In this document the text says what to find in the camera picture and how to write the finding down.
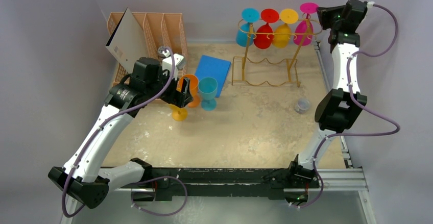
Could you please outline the yellow front wine glass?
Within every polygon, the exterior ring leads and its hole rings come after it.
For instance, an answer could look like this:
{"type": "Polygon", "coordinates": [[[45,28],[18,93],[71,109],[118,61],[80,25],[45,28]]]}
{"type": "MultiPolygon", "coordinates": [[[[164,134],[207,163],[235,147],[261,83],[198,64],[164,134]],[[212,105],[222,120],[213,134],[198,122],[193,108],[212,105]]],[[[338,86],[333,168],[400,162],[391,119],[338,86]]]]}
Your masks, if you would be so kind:
{"type": "Polygon", "coordinates": [[[183,121],[188,116],[188,111],[186,108],[179,108],[175,105],[169,105],[172,110],[172,119],[175,121],[183,121]]]}

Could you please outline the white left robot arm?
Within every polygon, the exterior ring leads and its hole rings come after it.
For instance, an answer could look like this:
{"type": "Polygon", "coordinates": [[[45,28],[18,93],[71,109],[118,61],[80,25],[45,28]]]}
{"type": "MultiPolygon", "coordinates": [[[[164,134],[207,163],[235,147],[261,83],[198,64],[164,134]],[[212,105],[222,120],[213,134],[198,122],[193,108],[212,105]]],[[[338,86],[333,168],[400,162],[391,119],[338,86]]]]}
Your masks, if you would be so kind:
{"type": "Polygon", "coordinates": [[[144,160],[134,158],[115,168],[102,168],[102,163],[122,131],[147,104],[160,99],[183,108],[192,101],[190,81],[178,77],[185,63],[179,54],[162,61],[140,58],[132,72],[109,90],[95,125],[79,149],[63,166],[53,167],[48,174],[64,197],[70,196],[93,209],[118,188],[134,183],[145,188],[151,184],[152,166],[144,160]]]}

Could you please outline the magenta wine glass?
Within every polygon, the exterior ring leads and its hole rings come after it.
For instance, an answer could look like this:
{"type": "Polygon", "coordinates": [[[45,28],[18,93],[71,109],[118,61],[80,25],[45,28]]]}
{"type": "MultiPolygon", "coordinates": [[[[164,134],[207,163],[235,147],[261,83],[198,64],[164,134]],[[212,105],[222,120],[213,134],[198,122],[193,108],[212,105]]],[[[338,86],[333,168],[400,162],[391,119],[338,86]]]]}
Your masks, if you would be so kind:
{"type": "Polygon", "coordinates": [[[317,7],[318,5],[313,2],[303,3],[300,6],[300,10],[303,13],[303,20],[301,20],[295,29],[294,44],[302,46],[311,44],[314,36],[309,35],[309,33],[313,33],[314,29],[310,18],[312,14],[316,13],[317,7]]]}

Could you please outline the orange wine glass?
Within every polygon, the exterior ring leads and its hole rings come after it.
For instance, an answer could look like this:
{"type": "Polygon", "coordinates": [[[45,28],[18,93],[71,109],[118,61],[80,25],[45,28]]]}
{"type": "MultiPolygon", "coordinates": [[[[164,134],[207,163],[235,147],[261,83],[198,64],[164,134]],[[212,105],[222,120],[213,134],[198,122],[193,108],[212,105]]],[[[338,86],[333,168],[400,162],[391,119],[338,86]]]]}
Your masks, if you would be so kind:
{"type": "Polygon", "coordinates": [[[182,85],[182,82],[185,78],[188,78],[190,81],[189,90],[191,95],[193,96],[193,101],[190,102],[187,106],[190,108],[195,108],[201,102],[201,98],[199,96],[199,89],[198,89],[199,80],[194,74],[186,74],[180,78],[180,85],[182,85]]]}

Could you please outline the yellow wine glass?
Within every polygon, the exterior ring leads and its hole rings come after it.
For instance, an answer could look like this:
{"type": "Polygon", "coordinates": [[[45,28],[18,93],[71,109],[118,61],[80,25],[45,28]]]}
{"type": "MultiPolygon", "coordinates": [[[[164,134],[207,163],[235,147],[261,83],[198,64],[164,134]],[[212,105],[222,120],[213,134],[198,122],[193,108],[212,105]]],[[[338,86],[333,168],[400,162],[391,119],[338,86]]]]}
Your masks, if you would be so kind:
{"type": "Polygon", "coordinates": [[[291,37],[291,24],[295,24],[299,20],[297,11],[291,8],[286,8],[280,11],[279,19],[282,24],[274,31],[274,39],[272,45],[277,48],[284,48],[288,45],[291,37]]]}
{"type": "Polygon", "coordinates": [[[172,110],[172,119],[175,121],[183,121],[188,116],[188,111],[186,108],[179,108],[175,105],[169,105],[172,110]]]}

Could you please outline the light blue front wine glass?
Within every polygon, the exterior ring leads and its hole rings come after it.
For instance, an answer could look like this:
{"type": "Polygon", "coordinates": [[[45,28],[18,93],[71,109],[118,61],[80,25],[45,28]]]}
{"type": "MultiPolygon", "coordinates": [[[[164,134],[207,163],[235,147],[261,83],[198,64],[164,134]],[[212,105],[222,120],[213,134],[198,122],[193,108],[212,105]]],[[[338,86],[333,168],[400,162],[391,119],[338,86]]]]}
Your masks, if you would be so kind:
{"type": "Polygon", "coordinates": [[[212,111],[216,108],[215,100],[218,91],[218,82],[212,77],[205,77],[199,81],[199,94],[201,97],[201,107],[206,111],[212,111]]]}

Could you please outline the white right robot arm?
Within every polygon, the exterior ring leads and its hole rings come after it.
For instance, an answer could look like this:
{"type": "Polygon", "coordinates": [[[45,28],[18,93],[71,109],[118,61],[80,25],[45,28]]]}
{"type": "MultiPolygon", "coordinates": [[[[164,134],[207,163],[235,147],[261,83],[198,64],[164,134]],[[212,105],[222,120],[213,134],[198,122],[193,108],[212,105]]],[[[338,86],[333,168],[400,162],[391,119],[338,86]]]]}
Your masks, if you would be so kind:
{"type": "Polygon", "coordinates": [[[317,7],[323,30],[330,30],[328,43],[333,59],[333,87],[318,104],[315,111],[317,130],[307,147],[289,165],[286,179],[294,187],[309,183],[317,177],[314,167],[322,158],[334,136],[350,129],[362,109],[367,97],[360,93],[356,79],[356,58],[352,56],[360,47],[360,36],[356,32],[368,11],[368,3],[348,0],[345,5],[317,7]],[[351,100],[350,90],[355,101],[351,100]]]}

